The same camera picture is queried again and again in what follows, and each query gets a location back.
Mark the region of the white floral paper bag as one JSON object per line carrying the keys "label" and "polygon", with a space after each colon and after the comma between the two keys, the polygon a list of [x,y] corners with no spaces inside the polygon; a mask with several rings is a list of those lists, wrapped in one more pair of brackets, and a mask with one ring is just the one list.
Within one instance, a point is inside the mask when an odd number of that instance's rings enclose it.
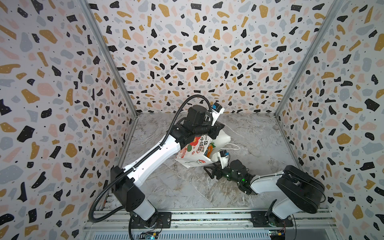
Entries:
{"label": "white floral paper bag", "polygon": [[[219,132],[216,139],[212,139],[207,135],[197,137],[193,142],[186,145],[176,156],[175,160],[182,164],[186,168],[195,168],[218,164],[222,168],[218,159],[219,151],[221,150],[239,150],[240,147],[231,144],[231,137],[227,135],[223,130]],[[211,156],[206,157],[207,147],[210,143],[213,143],[214,148]]]}

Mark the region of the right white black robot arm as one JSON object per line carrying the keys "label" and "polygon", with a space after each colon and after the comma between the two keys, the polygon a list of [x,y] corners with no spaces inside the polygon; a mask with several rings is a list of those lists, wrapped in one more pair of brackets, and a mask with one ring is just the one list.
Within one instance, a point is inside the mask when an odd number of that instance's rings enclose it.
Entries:
{"label": "right white black robot arm", "polygon": [[281,192],[285,198],[278,202],[274,200],[268,210],[252,219],[259,225],[280,226],[295,213],[317,213],[321,203],[325,202],[325,186],[307,173],[295,166],[287,165],[282,171],[256,176],[240,160],[234,160],[222,168],[217,164],[204,167],[211,179],[235,182],[241,192],[247,195],[258,195],[266,192]]}

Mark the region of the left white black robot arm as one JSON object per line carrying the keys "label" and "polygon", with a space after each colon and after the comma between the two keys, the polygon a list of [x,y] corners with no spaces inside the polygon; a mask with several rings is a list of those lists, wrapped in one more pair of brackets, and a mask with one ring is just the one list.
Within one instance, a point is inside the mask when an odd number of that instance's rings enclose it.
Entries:
{"label": "left white black robot arm", "polygon": [[214,154],[231,140],[223,131],[218,118],[224,108],[214,103],[211,110],[194,105],[186,117],[171,127],[169,135],[138,160],[124,168],[112,169],[112,190],[127,212],[151,222],[157,216],[156,208],[141,191],[146,179],[172,155],[186,168],[201,167],[217,161]]}

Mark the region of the orange snack packet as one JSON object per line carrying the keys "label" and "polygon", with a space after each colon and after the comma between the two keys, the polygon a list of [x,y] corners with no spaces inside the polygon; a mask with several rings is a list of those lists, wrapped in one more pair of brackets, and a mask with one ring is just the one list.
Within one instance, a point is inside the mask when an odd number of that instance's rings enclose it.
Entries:
{"label": "orange snack packet", "polygon": [[209,158],[216,146],[213,143],[210,143],[209,146],[207,147],[206,151],[206,157]]}

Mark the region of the right small circuit board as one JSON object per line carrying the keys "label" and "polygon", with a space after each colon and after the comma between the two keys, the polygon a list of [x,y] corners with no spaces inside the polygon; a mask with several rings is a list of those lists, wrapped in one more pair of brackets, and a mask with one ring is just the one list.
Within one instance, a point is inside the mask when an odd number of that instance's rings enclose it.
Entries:
{"label": "right small circuit board", "polygon": [[271,240],[285,240],[286,233],[284,231],[269,231]]}

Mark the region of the small circuit board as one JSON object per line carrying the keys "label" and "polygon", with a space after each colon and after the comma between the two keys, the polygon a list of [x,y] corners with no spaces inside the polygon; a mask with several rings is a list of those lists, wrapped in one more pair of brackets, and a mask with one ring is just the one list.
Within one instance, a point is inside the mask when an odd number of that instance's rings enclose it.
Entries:
{"label": "small circuit board", "polygon": [[158,232],[142,232],[139,235],[139,240],[157,240],[159,237]]}
{"label": "small circuit board", "polygon": [[284,231],[269,231],[271,240],[285,240],[286,233]]}

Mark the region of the left small circuit board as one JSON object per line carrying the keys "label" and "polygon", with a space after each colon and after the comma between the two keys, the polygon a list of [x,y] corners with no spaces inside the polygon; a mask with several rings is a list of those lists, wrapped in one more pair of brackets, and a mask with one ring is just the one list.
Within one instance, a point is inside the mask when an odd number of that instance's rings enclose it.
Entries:
{"label": "left small circuit board", "polygon": [[139,235],[139,240],[157,240],[159,237],[158,232],[142,232]]}

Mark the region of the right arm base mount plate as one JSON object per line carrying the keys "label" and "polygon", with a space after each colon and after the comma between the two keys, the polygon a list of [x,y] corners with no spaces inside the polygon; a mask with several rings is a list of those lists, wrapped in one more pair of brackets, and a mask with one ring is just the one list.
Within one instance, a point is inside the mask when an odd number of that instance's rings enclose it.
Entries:
{"label": "right arm base mount plate", "polygon": [[267,211],[252,211],[250,221],[254,228],[267,228],[267,227],[293,227],[293,221],[287,217],[283,220],[276,217],[273,213]]}

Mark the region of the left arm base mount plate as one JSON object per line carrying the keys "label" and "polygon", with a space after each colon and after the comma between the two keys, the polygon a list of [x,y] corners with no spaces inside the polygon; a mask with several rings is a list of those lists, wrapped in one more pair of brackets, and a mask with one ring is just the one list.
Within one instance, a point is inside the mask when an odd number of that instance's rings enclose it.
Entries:
{"label": "left arm base mount plate", "polygon": [[132,229],[169,229],[171,227],[171,212],[155,212],[148,220],[143,220],[138,215],[133,215],[130,220]]}

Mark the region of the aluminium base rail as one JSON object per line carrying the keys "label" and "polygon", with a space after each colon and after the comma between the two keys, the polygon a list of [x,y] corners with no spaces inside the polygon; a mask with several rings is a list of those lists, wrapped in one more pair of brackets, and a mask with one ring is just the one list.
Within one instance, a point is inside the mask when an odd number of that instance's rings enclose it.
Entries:
{"label": "aluminium base rail", "polygon": [[119,212],[100,223],[87,223],[82,240],[139,240],[142,232],[158,232],[158,240],[270,240],[269,231],[284,231],[286,240],[341,240],[335,220],[326,209],[298,212],[293,227],[254,228],[252,211],[262,209],[179,209],[171,212],[169,229],[132,229],[130,215]]}

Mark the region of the left corner aluminium post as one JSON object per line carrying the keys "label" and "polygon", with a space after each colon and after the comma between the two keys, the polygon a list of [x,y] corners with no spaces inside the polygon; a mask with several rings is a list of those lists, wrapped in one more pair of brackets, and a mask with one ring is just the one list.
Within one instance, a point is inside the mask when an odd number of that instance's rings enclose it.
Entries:
{"label": "left corner aluminium post", "polygon": [[120,67],[118,67],[116,63],[121,61],[122,58],[118,56],[115,61],[113,56],[114,53],[122,49],[124,44],[118,37],[120,31],[112,26],[123,24],[124,19],[130,18],[131,15],[123,8],[123,1],[78,1],[78,3],[94,34],[101,53],[105,57],[106,63],[122,92],[128,105],[129,113],[133,119],[137,119],[137,111],[127,91],[125,81],[120,74],[120,71],[124,71],[127,68],[127,63],[119,63]]}

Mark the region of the corner aluminium post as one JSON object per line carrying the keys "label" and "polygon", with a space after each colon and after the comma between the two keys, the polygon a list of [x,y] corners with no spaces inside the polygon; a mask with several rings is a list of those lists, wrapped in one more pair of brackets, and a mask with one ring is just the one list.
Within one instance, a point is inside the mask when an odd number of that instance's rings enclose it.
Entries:
{"label": "corner aluminium post", "polygon": [[116,63],[121,61],[122,58],[118,56],[115,61],[113,56],[114,53],[122,49],[124,44],[118,37],[120,31],[112,26],[123,24],[124,19],[130,18],[131,15],[123,8],[123,1],[78,1],[78,3],[94,34],[101,53],[105,57],[106,63],[122,92],[128,105],[129,113],[133,119],[137,119],[137,111],[127,91],[125,81],[120,74],[120,71],[124,71],[127,68],[127,63],[119,63],[120,67],[118,67]]}
{"label": "corner aluminium post", "polygon": [[322,39],[326,32],[328,31],[329,27],[331,26],[333,20],[335,19],[337,13],[341,9],[343,5],[342,0],[334,0],[332,2],[332,5],[330,6],[327,15],[325,17],[325,20],[323,21],[321,27],[319,28],[318,33],[316,34],[313,42],[311,43],[310,47],[308,48],[308,51],[306,55],[304,56],[303,60],[299,64],[299,67],[293,77],[293,80],[289,84],[289,86],[286,88],[286,92],[279,103],[276,112],[274,113],[274,116],[276,119],[278,119],[278,116],[283,111],[283,108],[287,101],[289,100],[290,94],[294,91],[295,86],[299,82],[303,72],[305,71],[307,65],[310,63],[312,57],[317,52],[317,48],[319,47],[320,43],[322,42]]}

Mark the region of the right corner aluminium post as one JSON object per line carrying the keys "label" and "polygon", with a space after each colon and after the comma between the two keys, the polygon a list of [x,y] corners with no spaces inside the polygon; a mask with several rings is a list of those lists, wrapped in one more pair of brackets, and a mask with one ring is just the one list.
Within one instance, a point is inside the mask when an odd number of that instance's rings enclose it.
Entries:
{"label": "right corner aluminium post", "polygon": [[317,52],[317,48],[319,47],[320,43],[322,42],[322,39],[326,32],[328,31],[329,27],[331,26],[333,20],[335,19],[337,13],[341,9],[343,5],[342,0],[334,0],[332,2],[332,5],[330,6],[327,15],[325,17],[325,20],[323,21],[321,27],[319,28],[318,33],[316,34],[313,42],[311,43],[310,47],[308,48],[308,51],[306,55],[304,56],[303,60],[299,64],[299,67],[293,77],[293,80],[289,84],[289,86],[286,88],[286,92],[279,103],[276,112],[274,113],[274,116],[276,119],[278,119],[278,116],[283,111],[283,108],[287,101],[289,100],[290,94],[294,91],[295,86],[299,82],[303,72],[305,71],[307,65],[310,63],[312,57]]}

